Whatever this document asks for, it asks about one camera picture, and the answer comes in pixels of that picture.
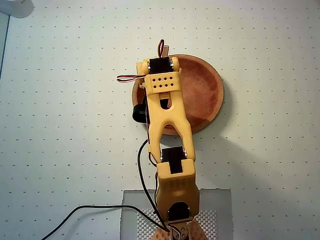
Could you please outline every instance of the yellow robotic arm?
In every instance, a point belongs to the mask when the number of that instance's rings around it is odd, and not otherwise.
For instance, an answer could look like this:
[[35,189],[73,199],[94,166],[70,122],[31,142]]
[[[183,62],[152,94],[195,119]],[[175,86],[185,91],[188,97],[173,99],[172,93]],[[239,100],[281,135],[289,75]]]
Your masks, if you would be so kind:
[[[181,71],[177,57],[145,59],[136,64],[140,87],[145,89],[148,152],[156,161],[157,208],[166,224],[186,223],[199,213],[200,194],[196,186],[195,149],[184,108]],[[161,149],[160,140],[172,125],[183,146]]]

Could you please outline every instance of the white dotted paper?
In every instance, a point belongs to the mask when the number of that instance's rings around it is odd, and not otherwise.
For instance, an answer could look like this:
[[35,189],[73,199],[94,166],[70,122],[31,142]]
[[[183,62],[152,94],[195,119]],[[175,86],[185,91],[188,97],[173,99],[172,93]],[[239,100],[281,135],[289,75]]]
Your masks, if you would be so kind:
[[[10,19],[0,81],[1,239],[41,239],[77,205],[142,188],[146,128],[115,79],[161,38],[223,79],[220,113],[193,139],[198,187],[231,189],[234,239],[320,238],[318,1],[33,2]],[[142,162],[152,189],[146,150]],[[119,229],[119,210],[82,210],[52,239]]]

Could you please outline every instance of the white object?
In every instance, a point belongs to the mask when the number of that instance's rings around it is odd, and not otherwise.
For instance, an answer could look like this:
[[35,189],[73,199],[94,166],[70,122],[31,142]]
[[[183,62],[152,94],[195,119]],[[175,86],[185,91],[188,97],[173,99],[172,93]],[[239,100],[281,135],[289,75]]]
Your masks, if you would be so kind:
[[22,19],[34,10],[31,0],[0,0],[0,12]]

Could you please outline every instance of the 3d printed arm segment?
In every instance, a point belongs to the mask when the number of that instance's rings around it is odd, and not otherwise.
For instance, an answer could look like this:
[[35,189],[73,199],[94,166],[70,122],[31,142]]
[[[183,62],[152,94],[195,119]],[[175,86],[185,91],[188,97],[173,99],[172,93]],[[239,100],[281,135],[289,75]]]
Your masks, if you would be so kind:
[[[145,89],[148,106],[148,151],[157,162],[159,213],[167,223],[191,221],[199,213],[200,194],[196,186],[196,156],[184,107],[179,60],[176,57],[146,59],[136,66],[138,75],[145,75],[141,86]],[[162,106],[164,99],[170,105]],[[167,125],[175,128],[183,148],[161,150],[160,140]]]
[[[179,61],[176,57],[173,57],[173,62],[178,65],[178,70],[180,70]],[[145,60],[142,64],[137,64],[139,75],[146,72],[146,69],[144,69],[146,66],[148,66],[148,60]],[[192,141],[192,131],[186,117],[180,71],[147,74],[142,86],[146,91],[150,118],[148,151],[152,154],[155,161],[161,163],[160,140],[166,125],[172,125],[175,128],[182,139],[187,157],[195,161],[196,156]],[[163,95],[170,99],[171,107],[169,109],[161,107],[160,99],[162,99]]]

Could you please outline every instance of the wooden bowl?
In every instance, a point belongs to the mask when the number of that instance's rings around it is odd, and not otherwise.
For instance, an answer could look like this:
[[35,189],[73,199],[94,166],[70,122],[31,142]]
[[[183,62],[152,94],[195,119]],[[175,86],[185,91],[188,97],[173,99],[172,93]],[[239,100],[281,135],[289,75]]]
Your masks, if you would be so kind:
[[[218,114],[224,99],[224,87],[217,71],[206,61],[191,55],[176,54],[180,62],[185,113],[193,133],[205,128]],[[141,104],[145,90],[137,82],[132,89],[133,106]],[[178,135],[172,126],[163,130]]]

